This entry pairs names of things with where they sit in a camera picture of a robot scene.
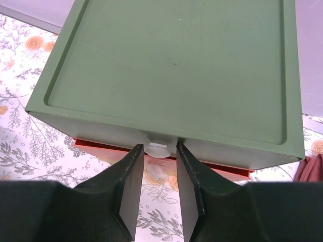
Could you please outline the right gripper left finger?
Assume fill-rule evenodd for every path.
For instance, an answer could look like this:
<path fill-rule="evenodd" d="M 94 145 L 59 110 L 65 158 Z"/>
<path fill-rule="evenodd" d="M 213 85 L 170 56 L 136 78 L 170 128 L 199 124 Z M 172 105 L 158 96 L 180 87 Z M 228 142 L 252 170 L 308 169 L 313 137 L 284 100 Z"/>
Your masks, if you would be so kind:
<path fill-rule="evenodd" d="M 1 182 L 1 241 L 134 241 L 143 145 L 69 188 L 57 181 Z"/>

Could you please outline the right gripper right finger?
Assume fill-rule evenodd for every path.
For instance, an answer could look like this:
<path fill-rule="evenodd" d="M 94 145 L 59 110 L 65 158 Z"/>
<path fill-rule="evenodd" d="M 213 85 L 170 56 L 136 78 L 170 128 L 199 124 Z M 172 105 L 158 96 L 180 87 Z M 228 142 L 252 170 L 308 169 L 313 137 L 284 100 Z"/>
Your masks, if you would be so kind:
<path fill-rule="evenodd" d="M 322 241 L 322 183 L 240 186 L 176 147 L 185 241 Z"/>

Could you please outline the red drawer box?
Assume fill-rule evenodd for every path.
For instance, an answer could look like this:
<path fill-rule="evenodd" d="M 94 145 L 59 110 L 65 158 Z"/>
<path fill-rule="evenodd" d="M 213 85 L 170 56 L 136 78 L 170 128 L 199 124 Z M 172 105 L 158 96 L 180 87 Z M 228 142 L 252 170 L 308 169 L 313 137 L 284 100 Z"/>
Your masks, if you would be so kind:
<path fill-rule="evenodd" d="M 105 161 L 109 164 L 117 163 L 130 151 L 130 149 L 128 148 L 110 146 L 107 144 L 95 143 L 76 138 L 74 139 L 74 141 L 74 147 L 90 155 L 93 155 L 99 160 Z M 175 157 L 157 159 L 145 154 L 144 165 L 148 174 L 153 179 L 166 178 L 167 175 L 177 175 L 177 165 Z M 238 168 L 233 166 L 225 166 L 211 163 L 206 163 L 205 165 L 207 165 L 210 169 L 232 182 L 249 180 L 250 174 L 254 172 L 250 169 Z"/>

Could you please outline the green drawer box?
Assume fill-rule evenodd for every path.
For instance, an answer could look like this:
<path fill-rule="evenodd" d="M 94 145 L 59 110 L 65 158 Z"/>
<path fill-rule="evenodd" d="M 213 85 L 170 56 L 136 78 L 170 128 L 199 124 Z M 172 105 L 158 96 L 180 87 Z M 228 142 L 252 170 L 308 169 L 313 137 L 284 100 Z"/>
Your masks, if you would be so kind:
<path fill-rule="evenodd" d="M 76 139 L 304 158 L 294 1 L 75 1 L 26 112 Z"/>

